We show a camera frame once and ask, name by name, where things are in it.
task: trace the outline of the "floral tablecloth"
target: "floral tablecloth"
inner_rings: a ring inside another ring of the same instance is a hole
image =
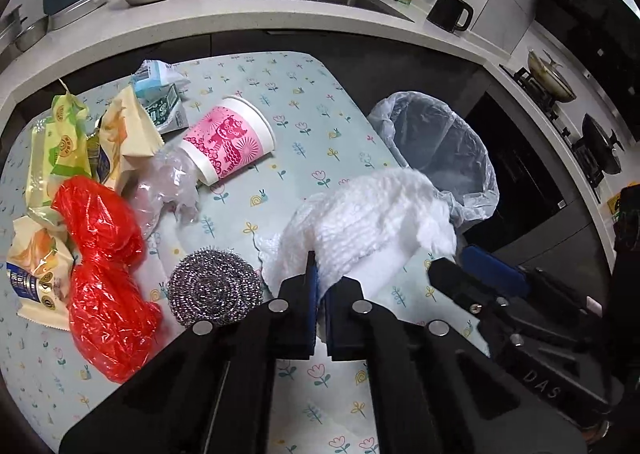
[[[201,186],[199,221],[181,226],[167,213],[149,238],[146,259],[135,277],[143,296],[162,307],[162,345],[182,331],[168,309],[166,280],[186,254],[203,246],[231,248],[259,270],[254,237],[281,231],[307,196],[398,166],[341,85],[307,54],[229,55],[178,67],[191,80],[181,91],[191,125],[223,95],[241,95],[271,122],[277,144],[274,152],[222,183]],[[80,94],[90,118],[100,117],[128,82],[127,76]],[[31,127],[48,113],[21,132],[2,172],[3,270],[12,220],[25,213]],[[425,250],[418,252],[374,301],[411,322],[443,318],[486,351],[475,331],[475,317],[429,285],[433,259]],[[0,281],[2,376],[31,426],[57,451],[64,433],[118,386],[86,363],[68,333],[21,319],[15,313],[18,307],[8,280]],[[366,365],[332,362],[320,341],[308,362],[278,361],[271,413],[270,453],[371,454],[378,449]]]

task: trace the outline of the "white towel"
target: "white towel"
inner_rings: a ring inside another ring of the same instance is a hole
[[[373,297],[420,246],[435,257],[455,254],[449,205],[435,193],[424,174],[395,168],[315,194],[281,234],[256,238],[262,278],[277,295],[284,279],[304,273],[306,254],[314,250],[320,297],[343,275]]]

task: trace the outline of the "silver rivet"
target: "silver rivet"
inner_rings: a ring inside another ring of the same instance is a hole
[[[208,320],[198,320],[191,329],[193,329],[193,332],[196,333],[196,335],[207,335],[211,333],[213,324]]]
[[[357,300],[351,305],[354,312],[356,313],[369,313],[373,309],[373,304],[371,304],[368,300]]]
[[[429,331],[432,335],[443,337],[449,333],[449,324],[444,322],[444,320],[432,320],[429,322]]]
[[[513,335],[511,335],[510,339],[511,343],[516,347],[520,347],[524,344],[524,339],[519,333],[514,333]]]
[[[289,309],[289,303],[284,299],[273,299],[269,303],[269,309],[274,313],[283,313]]]

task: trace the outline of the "trash can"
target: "trash can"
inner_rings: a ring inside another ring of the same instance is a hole
[[[431,180],[458,233],[494,214],[498,184],[486,147],[443,101],[394,93],[376,104],[368,120],[401,166]]]

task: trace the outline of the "pink paper cup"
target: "pink paper cup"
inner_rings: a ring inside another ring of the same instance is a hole
[[[264,115],[241,97],[223,97],[180,144],[198,168],[198,179],[213,185],[276,147]]]

